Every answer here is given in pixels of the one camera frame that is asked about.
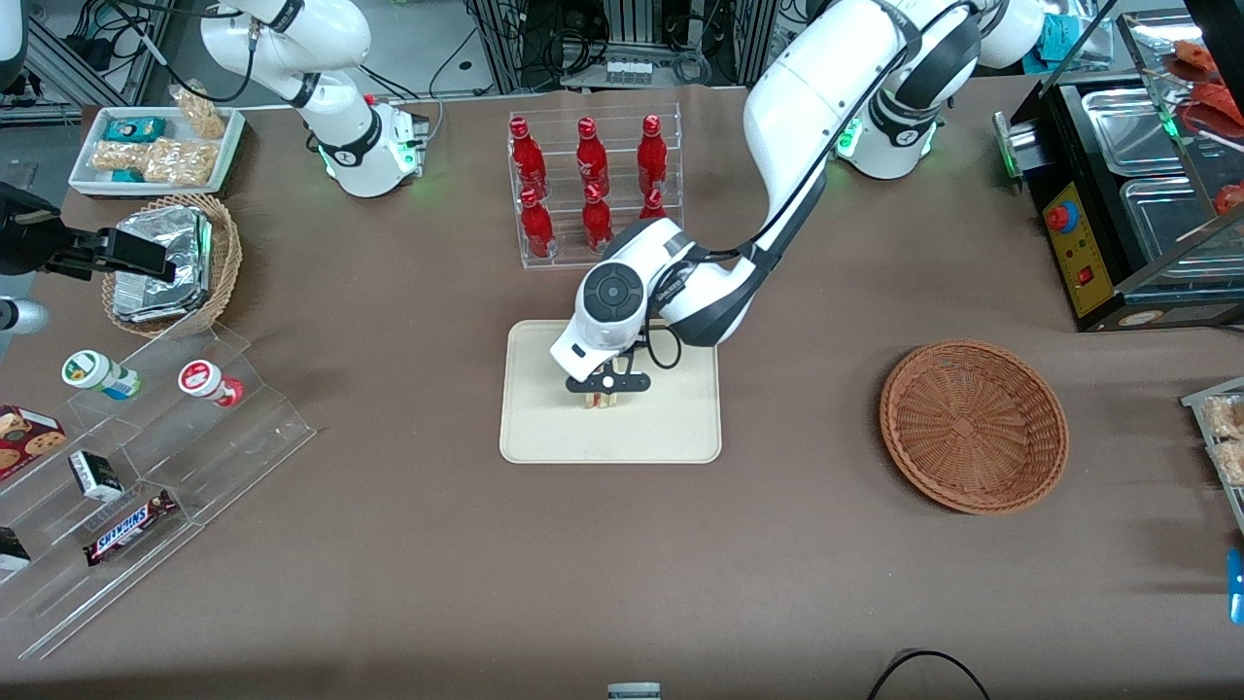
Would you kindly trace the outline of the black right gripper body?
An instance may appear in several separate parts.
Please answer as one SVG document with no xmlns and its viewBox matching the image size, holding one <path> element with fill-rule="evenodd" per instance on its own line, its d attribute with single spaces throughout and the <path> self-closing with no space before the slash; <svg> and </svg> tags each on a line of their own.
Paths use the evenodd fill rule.
<svg viewBox="0 0 1244 700">
<path fill-rule="evenodd" d="M 66 228 L 58 208 L 32 193 L 1 183 L 1 274 L 62 274 L 57 262 Z"/>
</svg>

